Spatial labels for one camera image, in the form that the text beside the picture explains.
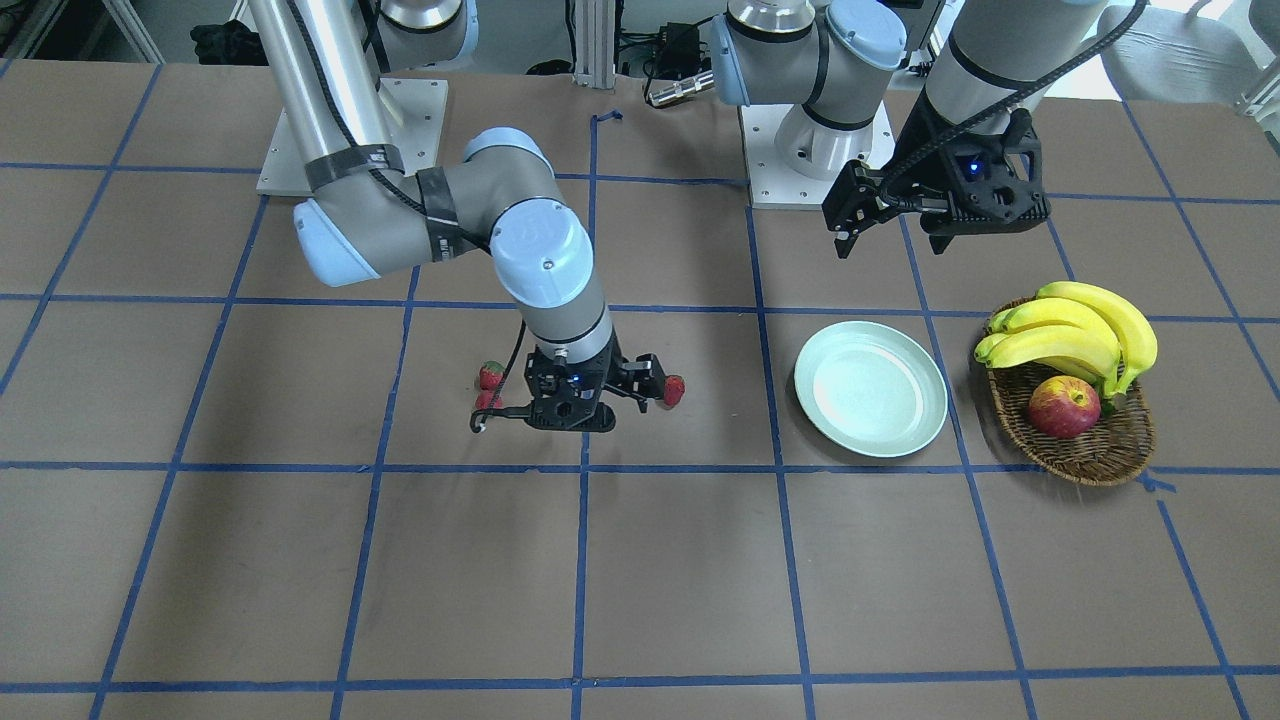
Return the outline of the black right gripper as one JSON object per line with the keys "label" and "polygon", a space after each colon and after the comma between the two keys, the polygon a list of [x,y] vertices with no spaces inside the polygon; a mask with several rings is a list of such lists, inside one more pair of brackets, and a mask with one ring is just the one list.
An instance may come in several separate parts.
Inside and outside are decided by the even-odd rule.
{"label": "black right gripper", "polygon": [[[582,363],[567,363],[535,350],[527,355],[524,379],[531,395],[524,421],[539,430],[607,433],[616,427],[616,414],[602,402],[605,387],[622,361],[617,345],[607,345]],[[667,374],[654,354],[644,354],[620,365],[620,389],[646,411],[650,401],[666,398]]]}

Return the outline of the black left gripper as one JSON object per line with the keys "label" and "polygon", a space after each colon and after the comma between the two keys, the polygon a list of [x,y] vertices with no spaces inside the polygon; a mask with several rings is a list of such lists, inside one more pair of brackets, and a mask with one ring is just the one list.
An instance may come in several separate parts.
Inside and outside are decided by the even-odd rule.
{"label": "black left gripper", "polygon": [[[923,213],[920,227],[931,251],[942,255],[957,236],[1009,234],[1050,219],[1041,182],[1042,145],[1032,114],[1012,111],[1001,135],[964,132],[945,141],[915,165],[915,186],[942,201],[941,211]],[[881,201],[886,173],[850,160],[822,201],[837,258],[847,259],[860,234],[893,218]]]}

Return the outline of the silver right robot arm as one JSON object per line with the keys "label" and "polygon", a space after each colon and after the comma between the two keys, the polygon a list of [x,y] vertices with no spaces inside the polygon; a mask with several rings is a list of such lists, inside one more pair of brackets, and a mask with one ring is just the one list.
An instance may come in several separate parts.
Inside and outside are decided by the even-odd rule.
{"label": "silver right robot arm", "polygon": [[531,400],[502,415],[541,430],[608,432],[604,392],[628,393],[591,238],[525,132],[472,138],[461,163],[408,168],[347,1],[250,5],[303,163],[293,224],[326,286],[484,251],[535,341]]}

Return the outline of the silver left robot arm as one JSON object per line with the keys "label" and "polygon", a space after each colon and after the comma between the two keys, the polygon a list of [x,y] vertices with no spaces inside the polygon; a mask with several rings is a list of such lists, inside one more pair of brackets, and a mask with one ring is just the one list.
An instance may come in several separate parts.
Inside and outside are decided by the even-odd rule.
{"label": "silver left robot arm", "polygon": [[1050,218],[1032,113],[1046,88],[1116,44],[1146,3],[1115,26],[1103,9],[965,3],[881,167],[859,150],[909,55],[893,3],[730,1],[709,19],[709,70],[645,101],[664,108],[713,88],[733,106],[787,106],[776,146],[795,170],[829,183],[820,210],[840,258],[865,231],[910,214],[942,254],[959,236],[1020,233]]}

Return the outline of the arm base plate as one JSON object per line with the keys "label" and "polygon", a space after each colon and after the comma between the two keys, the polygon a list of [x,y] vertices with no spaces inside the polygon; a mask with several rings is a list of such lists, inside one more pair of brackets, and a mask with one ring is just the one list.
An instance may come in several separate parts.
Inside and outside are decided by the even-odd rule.
{"label": "arm base plate", "polygon": [[[448,83],[443,79],[383,78],[376,90],[362,91],[365,101],[346,120],[356,140],[384,143],[398,152],[399,167],[413,173],[438,164]],[[308,197],[307,165],[349,145],[325,104],[323,94],[306,96],[291,90],[268,151],[256,190],[273,197]]]}
{"label": "arm base plate", "polygon": [[739,115],[756,209],[818,210],[847,163],[882,168],[895,150],[884,104],[859,129],[823,126],[799,104],[741,106]]}

